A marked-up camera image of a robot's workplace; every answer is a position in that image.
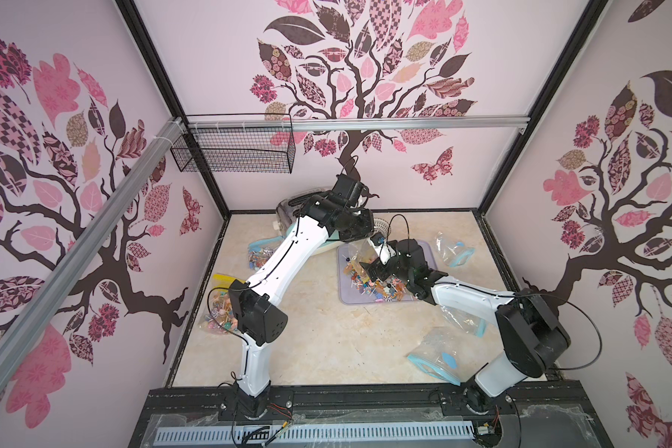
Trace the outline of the black base frame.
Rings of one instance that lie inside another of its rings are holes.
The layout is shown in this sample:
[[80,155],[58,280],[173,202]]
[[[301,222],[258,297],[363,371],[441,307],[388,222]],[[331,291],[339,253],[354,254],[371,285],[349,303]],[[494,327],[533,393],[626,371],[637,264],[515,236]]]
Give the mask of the black base frame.
[[163,388],[149,392],[130,438],[152,445],[160,427],[213,427],[384,422],[472,423],[472,441],[351,442],[271,447],[608,447],[612,443],[584,388],[576,381],[524,382],[474,414],[450,384],[275,386],[266,413],[247,418],[233,386]]

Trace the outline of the candy bag yellow zip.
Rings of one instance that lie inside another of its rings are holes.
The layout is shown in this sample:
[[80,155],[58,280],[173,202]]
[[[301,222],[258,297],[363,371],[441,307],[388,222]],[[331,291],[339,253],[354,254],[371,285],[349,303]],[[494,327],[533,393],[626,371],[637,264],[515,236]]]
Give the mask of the candy bag yellow zip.
[[373,248],[370,239],[348,243],[343,259],[346,262],[346,266],[352,270],[366,271],[373,263],[376,266],[382,264],[379,251]]
[[235,277],[213,274],[205,294],[205,307],[198,319],[199,329],[203,332],[220,335],[228,332],[238,333],[238,321],[233,313],[229,286]]

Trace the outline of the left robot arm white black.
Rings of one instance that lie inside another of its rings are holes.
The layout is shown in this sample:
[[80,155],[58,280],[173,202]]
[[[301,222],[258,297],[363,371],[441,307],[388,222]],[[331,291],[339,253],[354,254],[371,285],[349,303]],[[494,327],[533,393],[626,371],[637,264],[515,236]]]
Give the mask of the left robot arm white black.
[[286,329],[289,317],[279,306],[289,285],[330,238],[349,243],[373,233],[370,192],[362,182],[338,175],[334,186],[311,195],[295,212],[295,223],[265,265],[245,282],[227,289],[237,319],[233,333],[242,341],[236,374],[236,408],[249,419],[266,413],[271,378],[272,343]]

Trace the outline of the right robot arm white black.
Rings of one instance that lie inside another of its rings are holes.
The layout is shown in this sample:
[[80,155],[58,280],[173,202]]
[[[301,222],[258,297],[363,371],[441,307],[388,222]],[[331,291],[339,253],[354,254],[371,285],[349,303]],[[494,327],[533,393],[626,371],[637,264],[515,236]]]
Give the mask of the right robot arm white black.
[[558,308],[566,300],[530,289],[511,292],[470,285],[430,268],[414,239],[388,241],[377,233],[368,243],[376,259],[361,266],[371,280],[398,278],[422,302],[454,308],[497,327],[502,351],[462,386],[462,401],[472,413],[487,414],[507,389],[545,374],[571,346],[558,320]]

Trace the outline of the candy bag blue zip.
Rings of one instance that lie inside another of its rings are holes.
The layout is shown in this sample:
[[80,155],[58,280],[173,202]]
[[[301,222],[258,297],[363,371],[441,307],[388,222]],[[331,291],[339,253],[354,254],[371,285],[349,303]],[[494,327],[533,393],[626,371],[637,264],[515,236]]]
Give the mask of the candy bag blue zip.
[[448,267],[465,265],[475,253],[475,249],[466,246],[462,241],[452,240],[440,231],[435,236],[436,250],[444,264]]
[[487,329],[487,322],[481,317],[463,312],[453,307],[442,306],[442,314],[445,320],[466,334],[482,338]]
[[458,352],[458,333],[450,328],[436,327],[413,349],[406,359],[418,371],[439,381],[462,386],[472,373]]

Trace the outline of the candy bag blue zip front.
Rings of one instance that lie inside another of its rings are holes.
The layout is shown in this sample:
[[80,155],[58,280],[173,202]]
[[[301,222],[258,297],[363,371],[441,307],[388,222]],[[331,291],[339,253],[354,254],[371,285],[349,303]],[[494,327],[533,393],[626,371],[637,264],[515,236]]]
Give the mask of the candy bag blue zip front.
[[475,253],[475,249],[466,246],[462,241],[452,240],[440,231],[435,236],[436,250],[444,264],[448,267],[465,265]]

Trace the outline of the pile of candies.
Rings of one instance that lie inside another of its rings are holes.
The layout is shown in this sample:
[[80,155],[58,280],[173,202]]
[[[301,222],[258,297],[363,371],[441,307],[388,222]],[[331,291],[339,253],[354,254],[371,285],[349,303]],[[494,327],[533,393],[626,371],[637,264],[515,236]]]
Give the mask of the pile of candies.
[[339,299],[343,304],[387,304],[388,302],[414,302],[416,298],[404,283],[391,276],[386,281],[371,280],[368,273],[352,270],[341,257],[339,274]]

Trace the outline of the aluminium rail back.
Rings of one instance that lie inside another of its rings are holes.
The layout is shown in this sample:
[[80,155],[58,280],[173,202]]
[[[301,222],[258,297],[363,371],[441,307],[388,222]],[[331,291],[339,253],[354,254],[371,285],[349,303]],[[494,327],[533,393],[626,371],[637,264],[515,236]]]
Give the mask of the aluminium rail back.
[[203,121],[190,120],[189,129],[205,130],[269,130],[278,132],[331,132],[331,131],[398,131],[421,129],[477,129],[477,128],[516,128],[524,129],[530,118],[526,116],[463,116],[438,118],[401,118],[401,119],[232,119],[217,121],[217,116],[208,116]]

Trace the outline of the mint green toaster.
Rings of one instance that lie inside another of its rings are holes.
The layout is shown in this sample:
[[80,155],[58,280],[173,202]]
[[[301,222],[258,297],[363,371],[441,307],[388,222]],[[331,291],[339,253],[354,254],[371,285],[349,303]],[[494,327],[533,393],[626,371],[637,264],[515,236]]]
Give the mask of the mint green toaster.
[[283,240],[287,238],[292,228],[297,223],[298,214],[305,203],[314,195],[325,195],[327,188],[306,190],[300,194],[281,201],[276,207],[277,220],[274,227],[281,233]]

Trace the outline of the aluminium rail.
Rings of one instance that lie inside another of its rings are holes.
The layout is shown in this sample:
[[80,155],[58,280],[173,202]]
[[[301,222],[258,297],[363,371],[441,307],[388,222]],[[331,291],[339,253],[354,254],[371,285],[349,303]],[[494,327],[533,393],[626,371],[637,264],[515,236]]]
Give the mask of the aluminium rail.
[[33,300],[22,309],[0,339],[0,393],[37,343],[39,336],[80,280],[108,235],[116,228],[132,200],[136,199],[161,158],[184,131],[184,119],[180,117],[173,117],[164,123],[162,129],[149,142],[147,153],[137,160],[131,173],[119,183],[117,190],[76,239],[73,248],[67,251]]
[[526,116],[463,116],[438,118],[401,118],[401,119],[232,119],[217,121],[217,116],[208,116],[203,121],[190,120],[189,129],[205,130],[269,130],[278,132],[331,132],[331,131],[398,131],[421,129],[477,129],[477,128],[516,128],[524,129],[530,118]]

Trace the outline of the lavender plastic tray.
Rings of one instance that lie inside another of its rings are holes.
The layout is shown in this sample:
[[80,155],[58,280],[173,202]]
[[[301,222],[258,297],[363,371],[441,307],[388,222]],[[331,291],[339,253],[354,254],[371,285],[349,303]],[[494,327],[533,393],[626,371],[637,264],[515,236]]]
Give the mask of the lavender plastic tray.
[[382,248],[369,239],[338,249],[340,300],[344,304],[426,301],[430,289],[448,276],[437,269],[429,245],[392,240]]

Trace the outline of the aluminium rail left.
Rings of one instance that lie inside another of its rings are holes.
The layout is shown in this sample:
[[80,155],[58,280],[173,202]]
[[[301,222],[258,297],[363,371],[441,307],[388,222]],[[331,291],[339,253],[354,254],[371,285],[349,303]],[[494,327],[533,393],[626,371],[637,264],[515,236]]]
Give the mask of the aluminium rail left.
[[149,142],[147,153],[137,160],[131,173],[119,183],[117,190],[76,239],[73,248],[67,251],[33,300],[22,309],[0,339],[0,393],[37,343],[39,336],[80,280],[108,235],[116,228],[132,200],[136,199],[161,158],[184,131],[184,119],[180,117],[173,117],[164,123],[162,129]]

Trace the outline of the white sink strainer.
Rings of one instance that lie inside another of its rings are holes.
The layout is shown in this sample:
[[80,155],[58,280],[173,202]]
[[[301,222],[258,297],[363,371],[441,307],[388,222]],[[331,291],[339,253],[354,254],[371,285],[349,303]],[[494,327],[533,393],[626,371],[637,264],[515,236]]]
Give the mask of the white sink strainer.
[[373,234],[380,233],[382,237],[389,237],[390,227],[389,222],[383,218],[374,218],[373,219]]

